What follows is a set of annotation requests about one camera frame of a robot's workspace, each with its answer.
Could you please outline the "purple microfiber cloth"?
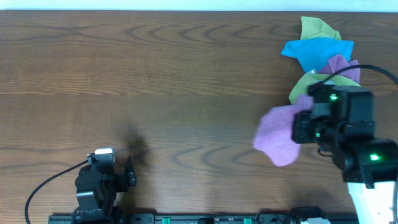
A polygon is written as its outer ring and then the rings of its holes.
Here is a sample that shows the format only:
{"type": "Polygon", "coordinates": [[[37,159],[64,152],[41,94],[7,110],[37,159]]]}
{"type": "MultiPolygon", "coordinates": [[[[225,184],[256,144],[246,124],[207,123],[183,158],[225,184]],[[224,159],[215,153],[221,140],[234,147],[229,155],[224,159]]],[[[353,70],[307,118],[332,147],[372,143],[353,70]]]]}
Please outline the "purple microfiber cloth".
{"type": "Polygon", "coordinates": [[[253,140],[253,148],[263,152],[277,167],[295,162],[300,145],[292,140],[294,116],[313,106],[313,98],[300,95],[292,105],[274,107],[265,114],[253,140]]]}

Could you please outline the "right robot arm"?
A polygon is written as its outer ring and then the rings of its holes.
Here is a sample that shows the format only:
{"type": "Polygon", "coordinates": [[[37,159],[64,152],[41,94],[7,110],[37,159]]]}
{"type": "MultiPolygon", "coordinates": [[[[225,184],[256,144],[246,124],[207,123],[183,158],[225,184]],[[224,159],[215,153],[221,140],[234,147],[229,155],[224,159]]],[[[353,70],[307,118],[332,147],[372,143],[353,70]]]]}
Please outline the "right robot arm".
{"type": "Polygon", "coordinates": [[[292,140],[330,152],[360,223],[397,223],[397,143],[374,135],[373,94],[321,83],[307,91],[313,106],[294,116],[292,140]]]}

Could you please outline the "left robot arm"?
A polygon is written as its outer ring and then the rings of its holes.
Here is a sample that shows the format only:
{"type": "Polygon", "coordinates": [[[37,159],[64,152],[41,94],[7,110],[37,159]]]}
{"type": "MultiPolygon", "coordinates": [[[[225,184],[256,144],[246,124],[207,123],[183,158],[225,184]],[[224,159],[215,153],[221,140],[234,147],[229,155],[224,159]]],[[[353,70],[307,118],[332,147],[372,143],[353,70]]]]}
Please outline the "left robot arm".
{"type": "Polygon", "coordinates": [[[127,192],[137,184],[132,157],[128,157],[124,171],[114,171],[112,154],[87,157],[88,165],[80,169],[75,180],[78,208],[72,212],[71,222],[87,223],[129,223],[128,217],[114,206],[116,196],[127,192]]]}

